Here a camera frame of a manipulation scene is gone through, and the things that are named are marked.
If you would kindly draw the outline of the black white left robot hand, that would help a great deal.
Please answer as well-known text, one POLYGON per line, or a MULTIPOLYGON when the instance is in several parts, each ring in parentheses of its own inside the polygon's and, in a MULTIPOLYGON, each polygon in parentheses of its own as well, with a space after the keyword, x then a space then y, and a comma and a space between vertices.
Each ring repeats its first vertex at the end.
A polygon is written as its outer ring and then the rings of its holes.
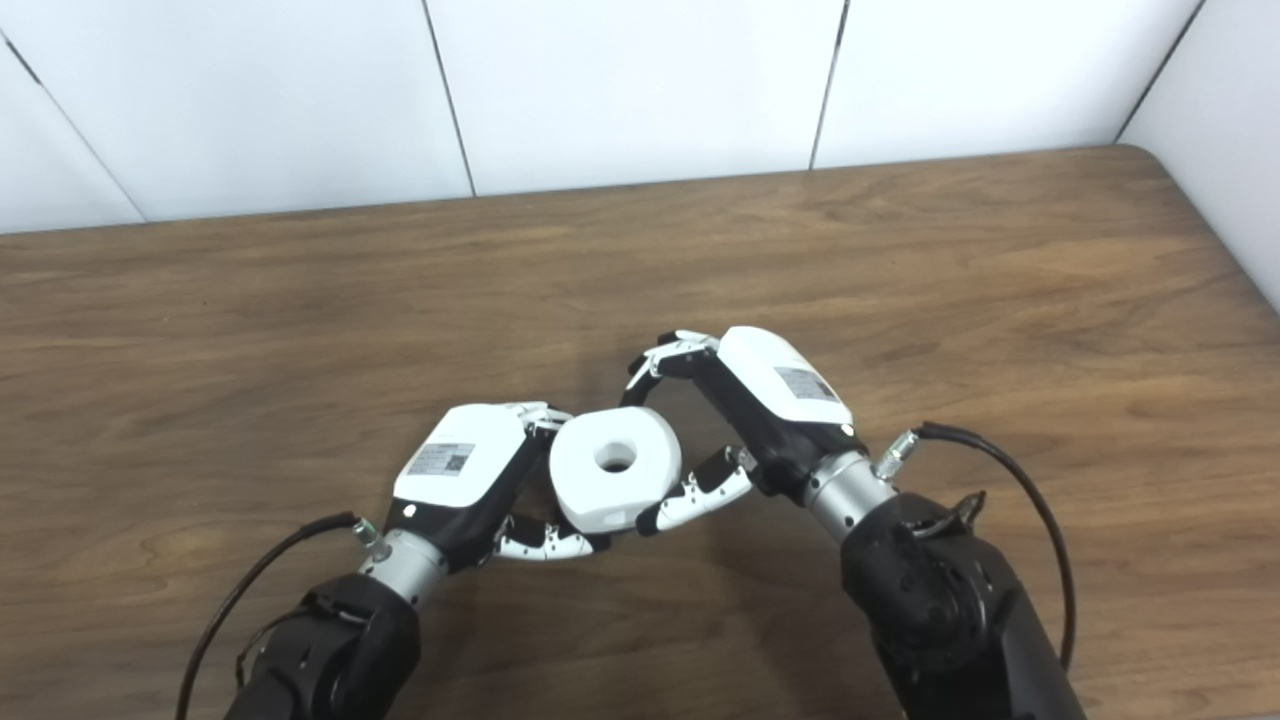
POLYGON ((611 550, 605 534, 515 510, 571 419, 545 401, 452 407, 396 478, 388 530, 428 542, 451 574, 493 556, 548 562, 611 550))

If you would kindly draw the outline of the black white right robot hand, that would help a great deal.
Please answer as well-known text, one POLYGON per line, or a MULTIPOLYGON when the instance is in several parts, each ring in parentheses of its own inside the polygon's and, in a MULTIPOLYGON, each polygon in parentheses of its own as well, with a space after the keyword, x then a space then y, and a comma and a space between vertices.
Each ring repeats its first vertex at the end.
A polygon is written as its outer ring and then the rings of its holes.
POLYGON ((892 489, 870 471, 849 406, 785 338, 750 325, 721 337, 672 331, 628 366, 621 407, 641 407, 662 380, 691 380, 739 436, 636 518, 653 537, 751 489, 809 509, 844 541, 892 489))

